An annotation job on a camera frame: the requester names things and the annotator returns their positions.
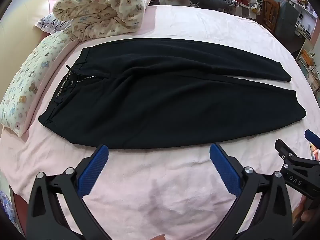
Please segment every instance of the pillow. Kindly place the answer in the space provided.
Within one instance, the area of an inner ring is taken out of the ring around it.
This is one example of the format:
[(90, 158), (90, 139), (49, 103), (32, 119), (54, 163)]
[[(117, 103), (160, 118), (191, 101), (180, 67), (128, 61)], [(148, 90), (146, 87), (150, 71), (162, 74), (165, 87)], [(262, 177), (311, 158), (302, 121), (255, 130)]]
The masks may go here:
[(79, 43), (71, 28), (51, 34), (33, 50), (11, 81), (0, 104), (0, 124), (19, 137), (29, 128), (38, 101), (54, 71)]
[(40, 19), (35, 26), (46, 33), (53, 34), (68, 28), (70, 22), (71, 21), (59, 21), (54, 17), (53, 13), (50, 13)]
[(0, 103), (16, 72), (49, 33), (35, 23), (52, 12), (57, 0), (26, 0), (0, 21)]

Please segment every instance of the zipper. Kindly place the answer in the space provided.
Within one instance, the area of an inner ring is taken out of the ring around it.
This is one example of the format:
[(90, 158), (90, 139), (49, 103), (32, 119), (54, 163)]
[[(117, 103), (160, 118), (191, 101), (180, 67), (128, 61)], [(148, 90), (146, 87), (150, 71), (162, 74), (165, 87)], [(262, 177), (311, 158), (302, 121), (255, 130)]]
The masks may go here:
[(61, 94), (61, 91), (62, 91), (62, 89), (63, 89), (63, 87), (64, 87), (64, 84), (67, 82), (67, 80), (69, 79), (69, 76), (70, 76), (71, 74), (72, 74), (72, 72), (69, 71), (68, 74), (67, 74), (67, 76), (66, 76), (66, 79), (65, 79), (64, 82), (62, 83), (62, 86), (61, 86), (61, 88), (60, 88), (60, 90), (59, 90), (56, 98)]
[(96, 76), (86, 77), (86, 78), (84, 78), (83, 80), (85, 80), (85, 79), (87, 79), (87, 78), (93, 78), (93, 77), (96, 77)]

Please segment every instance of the bed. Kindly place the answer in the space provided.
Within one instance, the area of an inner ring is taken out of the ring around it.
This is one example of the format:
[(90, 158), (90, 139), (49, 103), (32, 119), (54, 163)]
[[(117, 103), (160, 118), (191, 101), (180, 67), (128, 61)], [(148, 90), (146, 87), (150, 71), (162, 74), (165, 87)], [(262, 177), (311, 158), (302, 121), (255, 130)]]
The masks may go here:
[[(221, 146), (243, 166), (251, 166), (265, 174), (280, 170), (283, 164), (274, 146), (279, 138), (299, 157), (311, 158), (304, 131), (310, 129), (320, 134), (320, 109), (300, 68), (283, 45), (262, 26), (248, 19), (192, 7), (151, 6), (146, 9), (142, 27), (136, 33), (82, 42), (69, 53), (48, 83), (31, 125), (21, 138), (11, 130), (3, 129), (1, 170), (13, 191), (27, 202), (38, 172), (60, 174), (68, 167), (76, 167), (95, 150), (69, 143), (38, 121), (68, 71), (65, 65), (72, 66), (83, 48), (130, 38), (206, 41), (279, 61), (292, 76), (291, 82), (251, 80), (295, 90), (307, 116), (285, 128), (223, 142)], [(113, 239), (151, 239), (161, 234), (165, 234), (166, 239), (205, 239), (235, 200), (210, 161), (209, 147), (110, 150), (105, 168), (84, 201)], [(288, 191), (294, 209), (301, 194), (292, 188)], [(241, 230), (249, 226), (259, 198), (257, 194)], [(63, 198), (60, 203), (71, 228), (79, 232)]]
[(52, 12), (57, 0), (28, 0), (0, 22), (0, 59), (6, 62), (0, 70), (0, 98), (10, 81), (34, 48), (49, 34), (35, 27), (35, 23)]

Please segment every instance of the metal screw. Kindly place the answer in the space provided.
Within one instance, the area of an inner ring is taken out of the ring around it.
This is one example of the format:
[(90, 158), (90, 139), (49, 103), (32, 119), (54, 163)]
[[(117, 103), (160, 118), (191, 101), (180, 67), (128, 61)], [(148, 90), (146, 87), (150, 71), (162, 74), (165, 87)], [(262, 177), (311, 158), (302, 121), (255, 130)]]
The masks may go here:
[(246, 173), (248, 173), (248, 174), (251, 174), (251, 173), (253, 173), (253, 168), (251, 168), (251, 167), (245, 167), (245, 168), (244, 168), (244, 171), (245, 171)]
[(276, 176), (277, 178), (281, 178), (281, 177), (282, 177), (282, 174), (281, 174), (281, 172), (276, 171), (276, 172), (275, 172), (275, 176)]
[(37, 174), (38, 179), (43, 178), (43, 176), (44, 176), (44, 173), (42, 171)]
[(66, 174), (70, 175), (74, 172), (74, 168), (67, 168), (66, 169)]

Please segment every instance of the blue gripper pad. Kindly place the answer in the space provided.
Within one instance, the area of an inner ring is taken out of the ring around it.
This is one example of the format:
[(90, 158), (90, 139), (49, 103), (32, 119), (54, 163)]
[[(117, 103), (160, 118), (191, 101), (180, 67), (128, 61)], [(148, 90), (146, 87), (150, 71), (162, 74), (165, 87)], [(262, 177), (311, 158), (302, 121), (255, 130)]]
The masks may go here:
[(320, 138), (315, 135), (313, 132), (311, 132), (310, 130), (306, 130), (304, 132), (304, 137), (310, 142), (312, 143), (314, 146), (316, 146), (318, 149), (320, 149)]
[(242, 190), (238, 173), (216, 144), (212, 144), (210, 147), (210, 159), (229, 193), (239, 197)]
[(101, 171), (106, 165), (109, 158), (109, 149), (103, 145), (96, 153), (94, 158), (89, 162), (85, 170), (78, 179), (77, 194), (80, 198), (89, 195), (94, 184), (96, 183)]

